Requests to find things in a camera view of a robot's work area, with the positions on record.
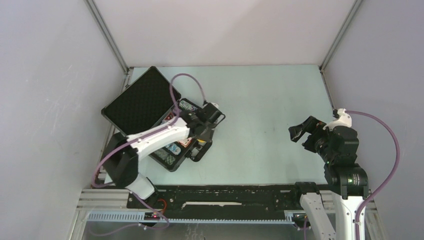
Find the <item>red playing card deck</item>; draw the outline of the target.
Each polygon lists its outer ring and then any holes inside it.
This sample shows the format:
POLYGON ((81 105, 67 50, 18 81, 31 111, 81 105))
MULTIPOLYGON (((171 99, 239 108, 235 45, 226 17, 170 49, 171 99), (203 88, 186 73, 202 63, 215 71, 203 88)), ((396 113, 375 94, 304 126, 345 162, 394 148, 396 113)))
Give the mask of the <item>red playing card deck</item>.
POLYGON ((180 145, 182 145, 184 148, 187 148, 191 144, 191 142, 192 142, 192 138, 191 137, 185 138, 185 139, 182 139, 182 140, 179 140, 178 141, 178 143, 180 145))

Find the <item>black poker set case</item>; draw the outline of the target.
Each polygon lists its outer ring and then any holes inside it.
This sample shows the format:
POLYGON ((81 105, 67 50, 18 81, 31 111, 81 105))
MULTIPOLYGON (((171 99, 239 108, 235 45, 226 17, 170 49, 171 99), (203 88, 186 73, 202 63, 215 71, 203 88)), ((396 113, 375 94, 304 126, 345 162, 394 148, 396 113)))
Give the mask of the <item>black poker set case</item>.
MULTIPOLYGON (((101 110, 101 114, 112 123, 124 136, 147 131, 164 124, 163 119, 169 114, 176 114, 170 91, 169 82, 163 74, 151 66, 134 83, 123 91, 116 99, 101 110)), ((185 159, 199 162, 211 143, 200 143, 192 138, 188 147, 183 147, 178 141, 173 142, 181 148, 175 157, 173 165, 165 165, 154 152, 150 157, 170 172, 176 171, 185 159)))

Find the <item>red triangular all-in button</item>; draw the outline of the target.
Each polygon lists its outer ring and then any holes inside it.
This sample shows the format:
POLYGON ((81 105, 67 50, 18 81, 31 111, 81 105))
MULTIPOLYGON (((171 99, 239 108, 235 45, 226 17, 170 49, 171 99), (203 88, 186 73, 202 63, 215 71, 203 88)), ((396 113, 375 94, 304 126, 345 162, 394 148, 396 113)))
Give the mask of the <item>red triangular all-in button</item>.
POLYGON ((164 123, 166 123, 166 122, 169 122, 169 121, 171 121, 173 118, 175 117, 175 115, 174 115, 174 113, 173 112, 170 112, 164 119, 163 119, 163 122, 164 123))

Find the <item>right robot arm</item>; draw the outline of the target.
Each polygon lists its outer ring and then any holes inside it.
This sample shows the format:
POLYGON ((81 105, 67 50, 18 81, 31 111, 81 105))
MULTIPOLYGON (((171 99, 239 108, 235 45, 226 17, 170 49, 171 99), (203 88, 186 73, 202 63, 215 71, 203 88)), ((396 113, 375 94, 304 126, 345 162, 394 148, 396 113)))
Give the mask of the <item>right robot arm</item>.
POLYGON ((306 213, 306 221, 317 240, 358 240, 364 237, 361 203, 369 195, 368 176, 356 163, 358 133, 349 114, 338 113, 325 123, 313 116, 289 127, 290 140, 297 142, 305 133, 305 150, 318 154, 324 162, 324 177, 332 193, 337 225, 333 226, 324 209, 323 197, 315 182, 296 182, 291 204, 306 213))

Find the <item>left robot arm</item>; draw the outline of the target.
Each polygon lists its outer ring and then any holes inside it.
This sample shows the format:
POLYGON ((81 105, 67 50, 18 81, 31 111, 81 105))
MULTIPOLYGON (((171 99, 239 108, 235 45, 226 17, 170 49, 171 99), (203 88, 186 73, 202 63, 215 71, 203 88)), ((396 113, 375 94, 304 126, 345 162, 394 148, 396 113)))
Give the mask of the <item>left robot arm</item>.
POLYGON ((139 172, 139 160, 187 138, 211 142, 215 128, 225 118, 226 115, 213 102, 196 111, 177 108, 175 116, 168 122, 119 138, 101 160, 101 166, 115 186, 132 192, 145 208, 153 208, 158 202, 158 194, 154 184, 139 172))

